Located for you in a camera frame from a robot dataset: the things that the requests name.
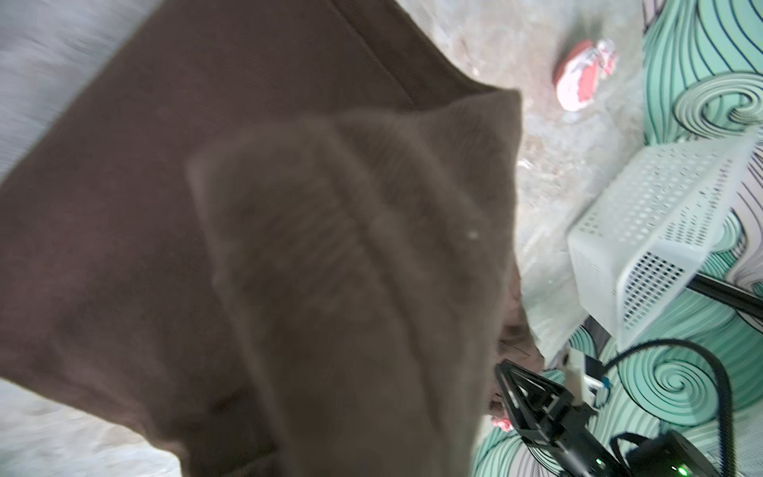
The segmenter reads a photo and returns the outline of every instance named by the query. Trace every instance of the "concrete floor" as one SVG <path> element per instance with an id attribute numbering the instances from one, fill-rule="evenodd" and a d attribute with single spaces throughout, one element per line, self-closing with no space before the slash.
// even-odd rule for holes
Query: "concrete floor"
<path id="1" fill-rule="evenodd" d="M 158 0 L 0 2 L 0 177 Z M 565 231 L 638 150 L 640 0 L 401 0 L 473 78 L 524 97 L 517 255 L 533 332 L 547 359 L 582 322 Z M 607 36 L 619 69 L 596 103 L 564 112 L 550 85 L 575 40 Z M 173 456 L 122 427 L 0 381 L 0 475 L 179 475 Z"/>

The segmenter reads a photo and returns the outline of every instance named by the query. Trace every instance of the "basket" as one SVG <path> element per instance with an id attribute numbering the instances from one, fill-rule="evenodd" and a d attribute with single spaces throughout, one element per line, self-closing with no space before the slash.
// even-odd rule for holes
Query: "basket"
<path id="1" fill-rule="evenodd" d="M 646 147 L 572 227 L 568 245 L 581 305 L 620 349 L 707 258 L 755 138 L 749 131 Z"/>

